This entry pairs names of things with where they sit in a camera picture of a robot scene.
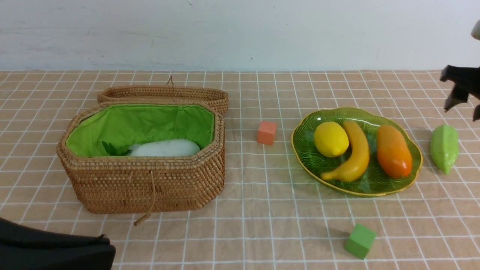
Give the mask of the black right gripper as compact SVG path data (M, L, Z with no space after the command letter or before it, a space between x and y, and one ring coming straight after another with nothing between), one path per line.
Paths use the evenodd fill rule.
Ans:
M454 106L467 103L469 95L480 99L480 68L457 67L446 65L439 77L441 82L451 81L453 88L445 101L444 111L448 112Z

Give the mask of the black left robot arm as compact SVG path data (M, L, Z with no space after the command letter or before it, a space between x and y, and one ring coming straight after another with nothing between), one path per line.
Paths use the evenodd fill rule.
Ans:
M110 270L115 255L104 234L59 234L0 220L2 270Z

